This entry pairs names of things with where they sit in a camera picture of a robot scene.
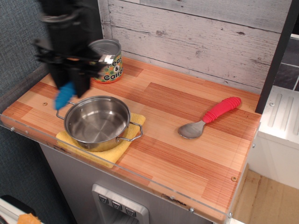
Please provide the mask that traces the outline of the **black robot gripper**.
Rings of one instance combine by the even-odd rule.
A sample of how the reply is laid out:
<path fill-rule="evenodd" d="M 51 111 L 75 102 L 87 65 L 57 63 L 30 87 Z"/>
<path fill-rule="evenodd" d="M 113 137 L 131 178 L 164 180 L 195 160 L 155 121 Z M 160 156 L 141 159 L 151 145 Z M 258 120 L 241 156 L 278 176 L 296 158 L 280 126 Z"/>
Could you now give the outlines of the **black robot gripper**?
<path fill-rule="evenodd" d="M 88 72 L 97 76 L 110 64 L 109 55 L 101 55 L 91 47 L 92 21 L 86 16 L 41 16 L 41 21 L 45 23 L 49 37 L 33 41 L 37 59 L 48 64 L 59 90 L 70 81 L 63 66 L 72 68 L 71 81 L 77 97 L 81 98 L 90 89 Z"/>

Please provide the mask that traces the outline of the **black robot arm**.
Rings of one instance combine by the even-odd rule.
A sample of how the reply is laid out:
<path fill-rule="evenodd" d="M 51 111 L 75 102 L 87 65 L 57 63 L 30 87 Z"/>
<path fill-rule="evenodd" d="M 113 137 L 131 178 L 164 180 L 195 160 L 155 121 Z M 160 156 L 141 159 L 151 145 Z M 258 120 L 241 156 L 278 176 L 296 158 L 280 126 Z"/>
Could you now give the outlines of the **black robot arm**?
<path fill-rule="evenodd" d="M 81 97 L 90 88 L 91 78 L 107 64 L 92 49 L 101 36 L 99 7 L 88 0 L 41 0 L 40 20 L 48 37 L 35 39 L 37 60 L 47 68 L 58 89 L 72 83 Z"/>

